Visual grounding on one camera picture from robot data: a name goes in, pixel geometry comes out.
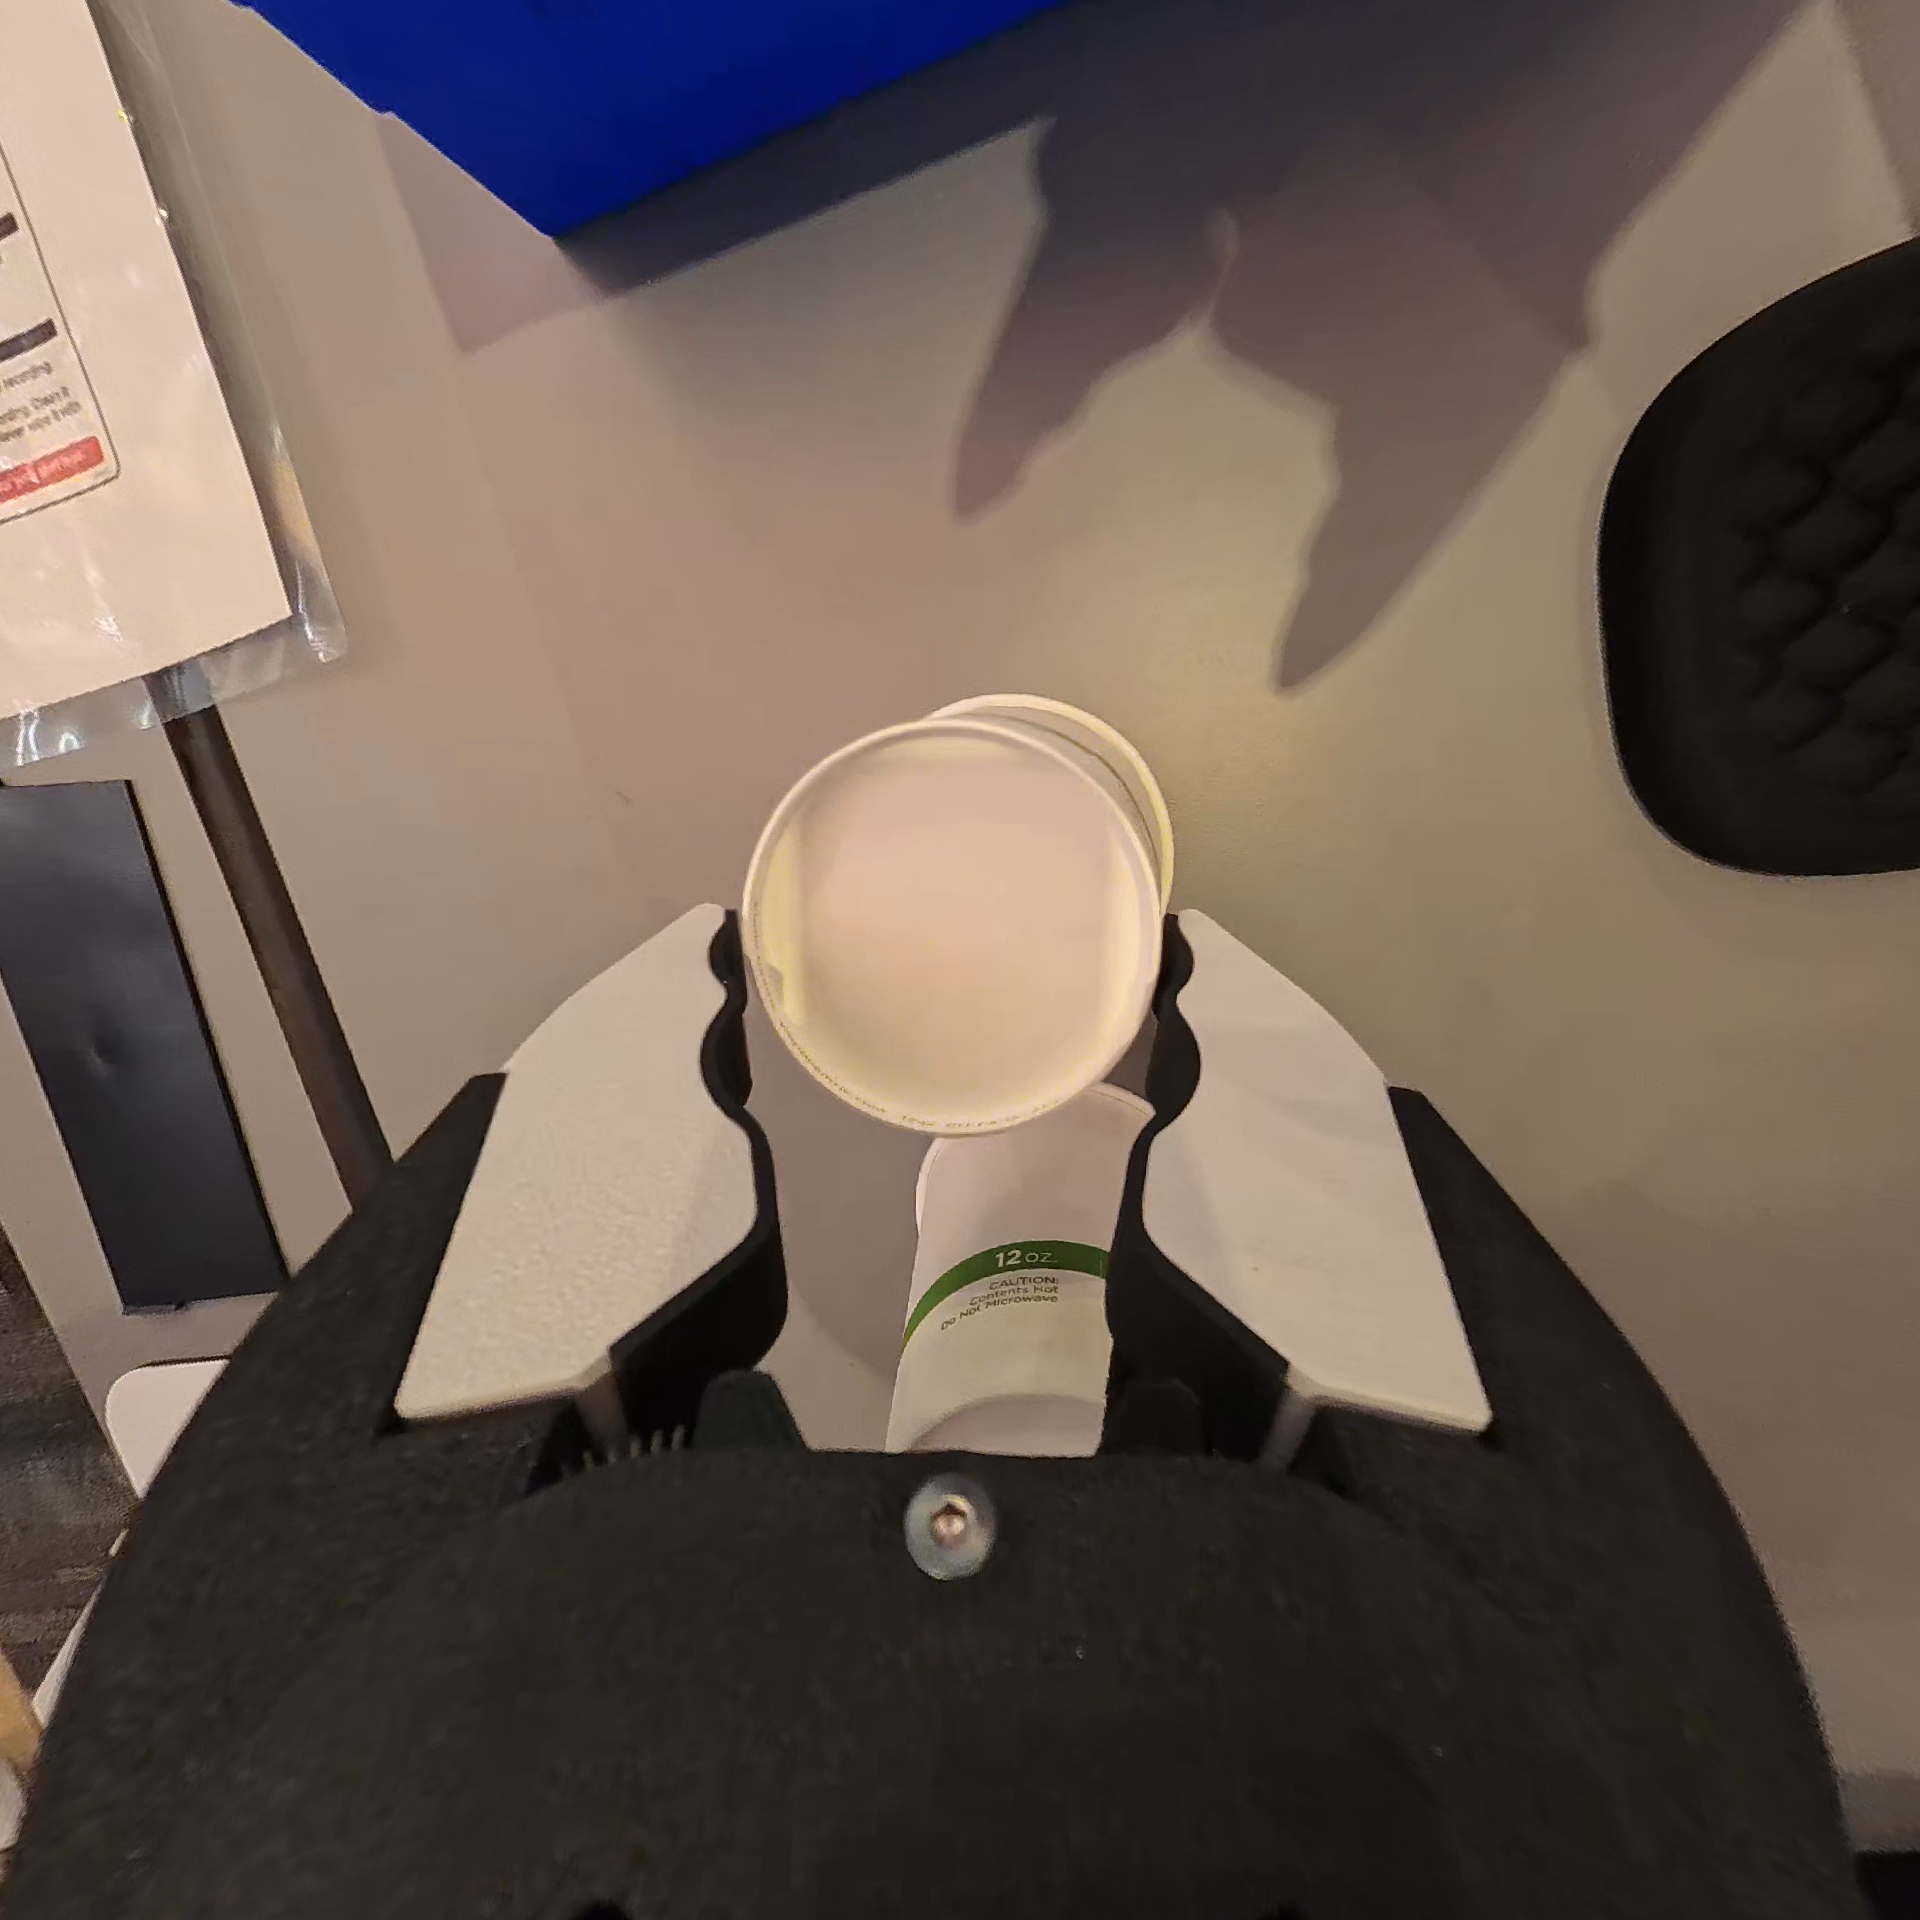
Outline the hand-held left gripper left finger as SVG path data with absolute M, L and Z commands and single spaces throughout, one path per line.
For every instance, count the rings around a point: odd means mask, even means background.
M 700 904 L 516 1047 L 402 1423 L 568 1405 L 602 1451 L 688 1442 L 706 1390 L 774 1350 L 787 1284 L 747 1009 L 735 915 Z

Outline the white paper cup green band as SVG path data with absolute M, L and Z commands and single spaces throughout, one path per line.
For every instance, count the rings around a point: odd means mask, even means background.
M 867 733 L 775 806 L 742 943 L 781 1042 L 858 1113 L 1008 1131 L 1118 1067 L 1147 1018 L 1173 816 L 1113 724 L 993 693 Z
M 1096 1451 L 1105 1279 L 1147 1117 L 1134 1093 L 1098 1086 L 1017 1129 L 931 1143 L 890 1451 Z

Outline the black quilted wrist rest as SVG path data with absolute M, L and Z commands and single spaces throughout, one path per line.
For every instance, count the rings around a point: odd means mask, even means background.
M 1759 878 L 1918 866 L 1918 241 L 1694 354 L 1598 516 L 1598 643 L 1655 830 Z

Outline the white printed paper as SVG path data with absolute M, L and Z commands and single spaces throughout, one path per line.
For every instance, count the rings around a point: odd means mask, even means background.
M 6 774 L 342 660 L 244 336 L 213 314 L 156 84 L 106 4 L 2 9 Z

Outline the blue plastic bin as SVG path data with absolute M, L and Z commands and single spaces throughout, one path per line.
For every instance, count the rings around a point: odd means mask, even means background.
M 250 3 L 561 238 L 965 55 L 1046 3 Z

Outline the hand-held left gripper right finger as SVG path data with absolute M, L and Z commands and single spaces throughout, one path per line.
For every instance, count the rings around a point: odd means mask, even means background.
M 1196 909 L 1164 921 L 1107 1268 L 1107 1451 L 1290 1461 L 1321 1413 L 1486 1436 L 1489 1392 L 1362 1045 Z

